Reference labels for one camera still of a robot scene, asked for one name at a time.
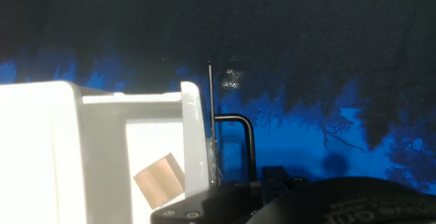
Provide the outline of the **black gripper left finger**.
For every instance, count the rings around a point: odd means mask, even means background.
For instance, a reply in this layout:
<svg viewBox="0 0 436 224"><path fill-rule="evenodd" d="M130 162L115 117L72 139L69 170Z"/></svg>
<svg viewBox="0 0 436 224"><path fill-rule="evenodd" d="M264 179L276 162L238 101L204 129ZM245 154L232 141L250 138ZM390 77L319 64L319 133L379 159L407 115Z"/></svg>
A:
<svg viewBox="0 0 436 224"><path fill-rule="evenodd" d="M154 211L151 224L245 224L262 206L259 182L230 182Z"/></svg>

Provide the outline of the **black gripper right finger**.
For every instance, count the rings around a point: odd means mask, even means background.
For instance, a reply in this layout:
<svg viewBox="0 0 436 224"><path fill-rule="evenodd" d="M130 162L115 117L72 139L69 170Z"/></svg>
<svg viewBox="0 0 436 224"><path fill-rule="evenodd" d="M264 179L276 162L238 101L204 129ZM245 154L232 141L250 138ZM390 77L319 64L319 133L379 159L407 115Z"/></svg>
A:
<svg viewBox="0 0 436 224"><path fill-rule="evenodd" d="M263 200L274 200L288 191L309 183L310 180L300 176L290 176L282 166L262 168L263 180L261 192Z"/></svg>

